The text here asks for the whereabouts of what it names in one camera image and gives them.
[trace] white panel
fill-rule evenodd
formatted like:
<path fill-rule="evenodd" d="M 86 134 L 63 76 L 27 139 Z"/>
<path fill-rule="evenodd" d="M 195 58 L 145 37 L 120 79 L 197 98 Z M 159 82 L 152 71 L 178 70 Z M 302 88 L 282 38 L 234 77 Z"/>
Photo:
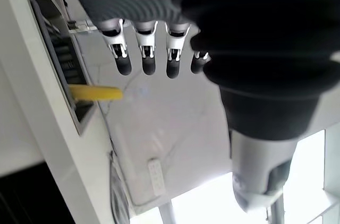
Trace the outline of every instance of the white panel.
<path fill-rule="evenodd" d="M 0 177 L 43 161 L 0 63 Z"/>
<path fill-rule="evenodd" d="M 0 0 L 0 62 L 76 223 L 114 223 L 109 142 L 96 111 L 75 129 L 28 0 Z"/>

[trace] bright window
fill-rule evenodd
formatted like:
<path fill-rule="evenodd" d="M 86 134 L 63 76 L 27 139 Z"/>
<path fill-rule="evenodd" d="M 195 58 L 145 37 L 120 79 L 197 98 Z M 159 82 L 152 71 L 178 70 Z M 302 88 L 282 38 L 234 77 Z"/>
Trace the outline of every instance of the bright window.
<path fill-rule="evenodd" d="M 267 224 L 266 210 L 246 214 L 235 200 L 232 174 L 226 174 L 174 199 L 177 224 Z"/>
<path fill-rule="evenodd" d="M 130 219 L 130 224 L 163 224 L 158 208 L 153 208 Z"/>
<path fill-rule="evenodd" d="M 324 195 L 317 192 L 322 192 L 324 186 L 324 148 L 325 131 L 297 144 L 290 176 L 284 186 L 286 224 L 307 223 L 320 213 L 317 197 Z M 172 199 L 172 205 L 177 224 L 267 224 L 265 209 L 245 213 L 239 207 L 233 193 L 231 173 Z M 132 218 L 131 223 L 160 224 L 162 218 L 159 210 L 154 208 Z M 312 223 L 321 224 L 322 218 Z"/>

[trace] black rubber fingertip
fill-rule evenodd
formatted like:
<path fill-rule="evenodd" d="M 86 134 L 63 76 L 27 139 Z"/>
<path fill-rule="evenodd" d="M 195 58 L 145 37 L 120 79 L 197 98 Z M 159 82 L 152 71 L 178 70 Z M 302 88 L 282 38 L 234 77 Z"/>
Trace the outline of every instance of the black rubber fingertip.
<path fill-rule="evenodd" d="M 146 75 L 153 75 L 156 70 L 155 58 L 142 58 L 143 71 Z"/>
<path fill-rule="evenodd" d="M 180 73 L 180 62 L 179 61 L 168 61 L 166 65 L 166 75 L 170 79 L 174 79 Z"/>
<path fill-rule="evenodd" d="M 131 62 L 130 62 L 129 56 L 127 56 L 126 58 L 118 57 L 116 59 L 116 65 L 117 65 L 118 71 L 122 75 L 129 75 L 131 73 L 131 71 L 132 71 L 132 67 L 131 67 Z"/>
<path fill-rule="evenodd" d="M 203 58 L 195 58 L 195 56 L 193 56 L 190 67 L 191 72 L 194 74 L 202 72 L 205 63 L 206 60 L 204 60 Z"/>

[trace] robotic hand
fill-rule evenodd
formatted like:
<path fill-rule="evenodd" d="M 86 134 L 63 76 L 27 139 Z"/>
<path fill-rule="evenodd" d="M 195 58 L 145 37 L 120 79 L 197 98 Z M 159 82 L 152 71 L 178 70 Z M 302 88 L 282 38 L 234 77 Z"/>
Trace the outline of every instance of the robotic hand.
<path fill-rule="evenodd" d="M 200 33 L 191 39 L 193 63 L 209 53 L 211 60 L 199 69 L 204 65 L 220 89 L 231 131 L 235 197 L 244 210 L 275 202 L 320 95 L 340 80 L 340 64 L 330 60 L 340 49 L 340 0 L 80 1 L 122 74 L 129 74 L 131 64 L 122 31 L 112 26 L 115 21 L 122 28 L 115 18 L 167 23 L 170 78 L 179 71 L 188 21 L 198 26 Z M 154 23 L 145 33 L 135 24 L 143 61 L 153 59 L 155 28 Z"/>

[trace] yellow object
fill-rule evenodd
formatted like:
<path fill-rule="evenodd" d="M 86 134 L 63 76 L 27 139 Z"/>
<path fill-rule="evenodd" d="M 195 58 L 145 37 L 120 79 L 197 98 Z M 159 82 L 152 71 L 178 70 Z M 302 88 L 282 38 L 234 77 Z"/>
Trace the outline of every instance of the yellow object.
<path fill-rule="evenodd" d="M 69 84 L 69 88 L 73 98 L 77 101 L 119 100 L 123 98 L 123 92 L 115 87 Z"/>

